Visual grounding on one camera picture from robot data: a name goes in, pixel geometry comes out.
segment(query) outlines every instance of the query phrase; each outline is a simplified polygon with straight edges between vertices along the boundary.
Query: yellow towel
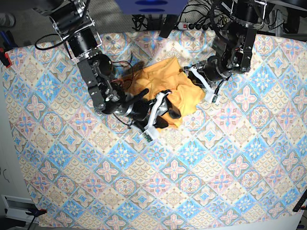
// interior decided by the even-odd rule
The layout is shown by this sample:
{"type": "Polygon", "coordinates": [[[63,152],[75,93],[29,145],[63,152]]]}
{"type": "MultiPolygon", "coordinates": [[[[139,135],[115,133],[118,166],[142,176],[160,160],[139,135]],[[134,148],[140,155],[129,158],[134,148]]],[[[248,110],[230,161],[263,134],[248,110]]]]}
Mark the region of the yellow towel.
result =
{"type": "Polygon", "coordinates": [[[173,127],[179,127],[182,117],[194,113],[196,105],[205,96],[203,90],[194,85],[181,70],[176,57],[160,61],[136,72],[129,92],[136,95],[145,88],[149,89],[149,93],[144,96],[148,100],[155,98],[160,91],[172,91],[167,97],[180,110],[181,118],[172,119],[168,113],[162,118],[173,127]]]}

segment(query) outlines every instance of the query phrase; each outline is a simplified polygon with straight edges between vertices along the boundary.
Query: table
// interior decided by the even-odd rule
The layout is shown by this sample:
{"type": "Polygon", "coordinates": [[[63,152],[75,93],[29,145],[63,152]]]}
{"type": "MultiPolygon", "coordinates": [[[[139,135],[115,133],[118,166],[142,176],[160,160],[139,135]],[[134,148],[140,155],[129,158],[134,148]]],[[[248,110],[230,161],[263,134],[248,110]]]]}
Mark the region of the table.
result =
{"type": "MultiPolygon", "coordinates": [[[[214,54],[213,32],[101,38],[103,53],[136,68],[214,54]]],[[[302,42],[258,35],[251,71],[230,79],[220,106],[200,103],[180,128],[147,143],[94,113],[62,47],[10,51],[13,66],[1,67],[6,109],[29,194],[48,211],[40,226],[202,229],[294,215],[307,187],[306,53],[302,42]]]]}

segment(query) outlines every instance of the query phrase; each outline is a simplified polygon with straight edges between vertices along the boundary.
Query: orange cloth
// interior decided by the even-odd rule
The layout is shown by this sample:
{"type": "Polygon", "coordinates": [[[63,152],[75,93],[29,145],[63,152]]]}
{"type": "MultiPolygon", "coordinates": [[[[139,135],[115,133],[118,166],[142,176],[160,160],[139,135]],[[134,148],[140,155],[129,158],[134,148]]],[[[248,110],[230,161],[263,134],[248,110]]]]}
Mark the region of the orange cloth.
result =
{"type": "Polygon", "coordinates": [[[160,61],[136,72],[129,92],[136,95],[145,88],[149,89],[149,93],[144,96],[148,100],[155,98],[160,91],[172,91],[167,97],[180,110],[181,118],[172,119],[168,113],[162,118],[173,127],[179,127],[182,117],[194,113],[196,105],[205,96],[203,90],[194,85],[181,70],[176,57],[160,61]]]}

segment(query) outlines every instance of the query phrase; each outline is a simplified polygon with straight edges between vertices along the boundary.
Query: red clamp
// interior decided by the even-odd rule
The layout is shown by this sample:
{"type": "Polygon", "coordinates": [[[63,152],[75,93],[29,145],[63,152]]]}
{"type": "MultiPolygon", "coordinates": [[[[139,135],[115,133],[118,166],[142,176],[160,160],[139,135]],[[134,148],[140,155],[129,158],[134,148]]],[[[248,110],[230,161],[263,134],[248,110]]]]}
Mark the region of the red clamp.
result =
{"type": "Polygon", "coordinates": [[[7,53],[4,52],[4,49],[0,47],[0,61],[9,68],[12,65],[10,57],[7,53]]]}

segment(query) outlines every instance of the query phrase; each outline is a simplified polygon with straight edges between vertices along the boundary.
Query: floral pattern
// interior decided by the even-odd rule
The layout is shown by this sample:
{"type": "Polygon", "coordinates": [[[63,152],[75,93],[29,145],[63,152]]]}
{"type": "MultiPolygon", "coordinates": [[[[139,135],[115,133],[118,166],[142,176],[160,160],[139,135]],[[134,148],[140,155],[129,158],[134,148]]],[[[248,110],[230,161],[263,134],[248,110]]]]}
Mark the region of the floral pattern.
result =
{"type": "MultiPolygon", "coordinates": [[[[135,70],[174,56],[184,67],[214,55],[214,37],[104,34],[100,48],[135,70]]],[[[40,226],[194,230],[294,215],[307,185],[306,49],[257,35],[251,70],[230,77],[220,104],[201,102],[150,143],[95,113],[62,47],[9,51],[13,65],[0,67],[6,109],[30,197],[47,210],[40,226]]]]}

